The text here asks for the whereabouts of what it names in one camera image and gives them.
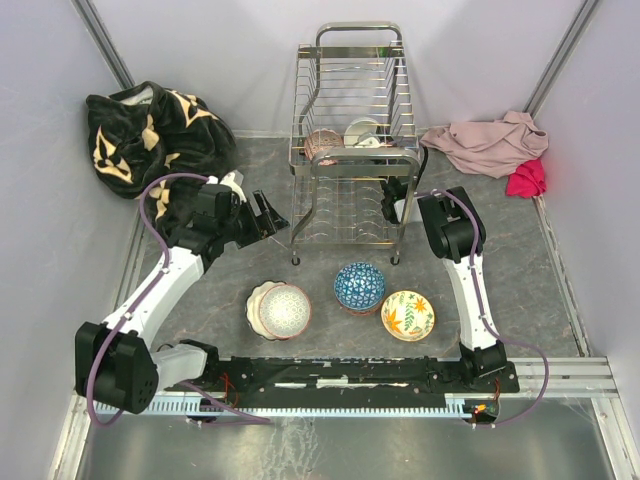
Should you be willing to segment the plain white bowl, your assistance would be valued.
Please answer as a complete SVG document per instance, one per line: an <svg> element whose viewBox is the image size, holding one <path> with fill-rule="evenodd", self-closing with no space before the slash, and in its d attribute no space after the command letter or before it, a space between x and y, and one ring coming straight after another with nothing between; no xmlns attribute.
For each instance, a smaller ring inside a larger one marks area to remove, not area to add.
<svg viewBox="0 0 640 480"><path fill-rule="evenodd" d="M343 136L347 148L385 147L383 129L380 123L370 117L360 117L352 121Z"/></svg>

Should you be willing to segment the red patterned bowl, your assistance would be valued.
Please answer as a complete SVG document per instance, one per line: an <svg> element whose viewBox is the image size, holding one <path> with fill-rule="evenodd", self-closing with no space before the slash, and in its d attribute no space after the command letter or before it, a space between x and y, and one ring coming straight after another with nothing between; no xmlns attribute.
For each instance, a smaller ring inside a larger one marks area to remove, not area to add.
<svg viewBox="0 0 640 480"><path fill-rule="evenodd" d="M309 163L312 163L317 153L343 146L342 136L336 131L326 128L314 130L303 143L304 154Z"/></svg>

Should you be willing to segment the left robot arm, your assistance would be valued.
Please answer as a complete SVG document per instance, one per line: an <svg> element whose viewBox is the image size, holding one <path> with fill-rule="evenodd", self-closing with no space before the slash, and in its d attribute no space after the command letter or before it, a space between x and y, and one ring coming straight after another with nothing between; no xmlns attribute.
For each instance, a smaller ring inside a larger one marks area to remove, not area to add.
<svg viewBox="0 0 640 480"><path fill-rule="evenodd" d="M221 378L216 347L183 340L162 351L153 341L181 297L229 243L244 248L288 228L261 191L248 201L239 187L205 184L194 212L177 227L163 257L116 311L84 323L75 335L75 389L88 404L139 414L157 392L190 381L209 390Z"/></svg>

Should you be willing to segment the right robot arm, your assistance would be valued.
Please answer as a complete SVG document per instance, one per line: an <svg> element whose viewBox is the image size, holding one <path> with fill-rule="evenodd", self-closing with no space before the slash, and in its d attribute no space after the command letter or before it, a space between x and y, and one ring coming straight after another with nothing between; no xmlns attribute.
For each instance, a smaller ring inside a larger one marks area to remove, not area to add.
<svg viewBox="0 0 640 480"><path fill-rule="evenodd" d="M409 195L409 183L396 177L381 186L383 217L399 225L409 207L410 219L422 223L432 253L445 266L460 320L459 379L467 389L481 391L507 365L484 284L484 224L462 187Z"/></svg>

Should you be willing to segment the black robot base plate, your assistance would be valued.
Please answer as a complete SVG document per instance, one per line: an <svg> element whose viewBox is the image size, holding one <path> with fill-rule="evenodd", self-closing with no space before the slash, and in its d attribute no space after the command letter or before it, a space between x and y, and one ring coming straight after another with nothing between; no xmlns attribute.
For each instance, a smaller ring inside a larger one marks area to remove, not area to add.
<svg viewBox="0 0 640 480"><path fill-rule="evenodd" d="M467 382L459 360L414 358L219 359L190 381L207 392L237 393L251 407L443 406L446 394L517 393L513 363Z"/></svg>

